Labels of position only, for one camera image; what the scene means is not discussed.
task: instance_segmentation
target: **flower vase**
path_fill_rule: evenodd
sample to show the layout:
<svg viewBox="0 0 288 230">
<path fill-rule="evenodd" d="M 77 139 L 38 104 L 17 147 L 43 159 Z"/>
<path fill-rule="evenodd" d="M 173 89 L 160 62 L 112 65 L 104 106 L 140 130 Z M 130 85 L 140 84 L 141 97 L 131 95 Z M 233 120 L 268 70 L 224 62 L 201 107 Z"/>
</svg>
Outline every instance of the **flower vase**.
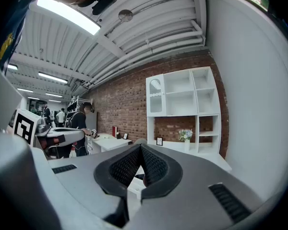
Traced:
<svg viewBox="0 0 288 230">
<path fill-rule="evenodd" d="M 184 141 L 184 152 L 189 153 L 189 151 L 190 151 L 190 140 L 187 139 Z"/>
</svg>

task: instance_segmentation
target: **white flowers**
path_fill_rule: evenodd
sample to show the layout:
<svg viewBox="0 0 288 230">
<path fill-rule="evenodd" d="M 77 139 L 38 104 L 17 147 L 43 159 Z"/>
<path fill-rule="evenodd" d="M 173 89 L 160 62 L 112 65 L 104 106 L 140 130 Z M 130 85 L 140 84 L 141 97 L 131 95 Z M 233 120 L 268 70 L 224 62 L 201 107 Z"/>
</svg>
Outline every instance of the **white flowers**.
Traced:
<svg viewBox="0 0 288 230">
<path fill-rule="evenodd" d="M 178 134 L 179 134 L 179 140 L 185 141 L 191 139 L 193 132 L 190 129 L 182 129 L 178 132 Z"/>
</svg>

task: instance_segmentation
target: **fluorescent light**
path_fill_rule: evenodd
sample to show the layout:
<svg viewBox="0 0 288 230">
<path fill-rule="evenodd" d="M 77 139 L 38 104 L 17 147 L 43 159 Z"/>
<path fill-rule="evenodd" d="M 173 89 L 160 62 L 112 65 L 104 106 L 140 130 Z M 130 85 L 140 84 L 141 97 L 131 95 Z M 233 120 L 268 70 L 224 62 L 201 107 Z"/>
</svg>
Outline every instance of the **fluorescent light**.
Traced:
<svg viewBox="0 0 288 230">
<path fill-rule="evenodd" d="M 32 90 L 24 90 L 24 89 L 20 89 L 20 88 L 17 88 L 18 90 L 20 90 L 20 91 L 25 91 L 25 92 L 30 92 L 30 93 L 33 93 L 33 91 Z"/>
<path fill-rule="evenodd" d="M 48 74 L 45 74 L 45 73 L 42 73 L 42 72 L 39 72 L 38 74 L 39 74 L 39 76 L 44 77 L 44 78 L 48 78 L 48 79 L 52 79 L 52 80 L 55 80 L 55 81 L 67 83 L 67 81 L 64 80 L 64 79 L 60 79 L 60 78 L 57 78 L 57 77 L 54 77 L 54 76 L 51 76 L 51 75 L 48 75 Z"/>
<path fill-rule="evenodd" d="M 46 95 L 51 95 L 51 96 L 55 96 L 55 97 L 59 97 L 59 98 L 62 98 L 63 96 L 61 95 L 57 95 L 57 94 L 49 94 L 49 93 L 46 93 Z"/>
<path fill-rule="evenodd" d="M 95 22 L 61 2 L 55 0 L 37 0 L 37 5 L 64 17 L 92 35 L 95 35 L 100 29 L 100 26 Z"/>
<path fill-rule="evenodd" d="M 9 65 L 8 65 L 8 69 L 18 70 L 18 66 L 9 64 Z"/>
<path fill-rule="evenodd" d="M 49 101 L 51 101 L 51 102 L 59 102 L 59 101 L 54 101 L 54 100 L 49 100 Z"/>
</svg>

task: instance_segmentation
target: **white shelving unit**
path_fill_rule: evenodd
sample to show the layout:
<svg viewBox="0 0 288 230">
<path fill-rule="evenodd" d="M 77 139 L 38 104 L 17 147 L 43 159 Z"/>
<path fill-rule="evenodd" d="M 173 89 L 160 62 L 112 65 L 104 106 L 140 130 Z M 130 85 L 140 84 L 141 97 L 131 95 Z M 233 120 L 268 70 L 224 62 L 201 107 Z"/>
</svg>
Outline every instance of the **white shelving unit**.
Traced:
<svg viewBox="0 0 288 230">
<path fill-rule="evenodd" d="M 219 155 L 221 111 L 216 82 L 210 67 L 175 71 L 147 78 L 146 100 L 148 144 L 156 144 L 154 117 L 195 116 L 195 143 L 191 145 L 188 153 L 208 159 L 227 171 L 231 170 Z M 212 118 L 213 129 L 202 131 L 201 119 L 207 116 Z M 201 142 L 203 137 L 209 137 L 211 142 Z M 182 142 L 164 141 L 163 146 L 184 152 Z"/>
</svg>

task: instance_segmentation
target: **small picture frame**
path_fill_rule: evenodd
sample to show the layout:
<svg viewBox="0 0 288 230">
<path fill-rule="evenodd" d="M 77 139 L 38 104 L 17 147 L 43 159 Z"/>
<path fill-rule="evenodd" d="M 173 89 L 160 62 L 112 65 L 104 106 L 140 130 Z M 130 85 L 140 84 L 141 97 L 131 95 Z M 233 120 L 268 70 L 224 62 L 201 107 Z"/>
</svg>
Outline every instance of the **small picture frame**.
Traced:
<svg viewBox="0 0 288 230">
<path fill-rule="evenodd" d="M 157 146 L 163 146 L 163 138 L 162 137 L 157 137 Z"/>
</svg>

